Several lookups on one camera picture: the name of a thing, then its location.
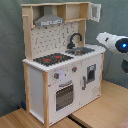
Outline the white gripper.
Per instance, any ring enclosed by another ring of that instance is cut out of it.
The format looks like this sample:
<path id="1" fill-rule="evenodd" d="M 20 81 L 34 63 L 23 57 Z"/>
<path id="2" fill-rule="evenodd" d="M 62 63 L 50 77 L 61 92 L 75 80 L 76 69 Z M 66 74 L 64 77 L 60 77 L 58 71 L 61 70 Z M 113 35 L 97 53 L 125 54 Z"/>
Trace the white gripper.
<path id="1" fill-rule="evenodd" d="M 96 39 L 98 42 L 104 46 L 106 46 L 108 49 L 113 50 L 115 48 L 113 39 L 115 38 L 114 35 L 109 34 L 107 32 L 99 33 Z"/>

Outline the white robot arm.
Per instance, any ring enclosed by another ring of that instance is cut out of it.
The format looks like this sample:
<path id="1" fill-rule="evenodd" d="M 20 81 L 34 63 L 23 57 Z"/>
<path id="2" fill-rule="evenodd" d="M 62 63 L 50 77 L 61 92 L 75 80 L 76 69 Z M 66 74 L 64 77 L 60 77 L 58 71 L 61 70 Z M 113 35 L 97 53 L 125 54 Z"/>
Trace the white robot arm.
<path id="1" fill-rule="evenodd" d="M 128 37 L 104 32 L 99 33 L 96 39 L 110 51 L 125 55 L 121 67 L 128 74 Z"/>

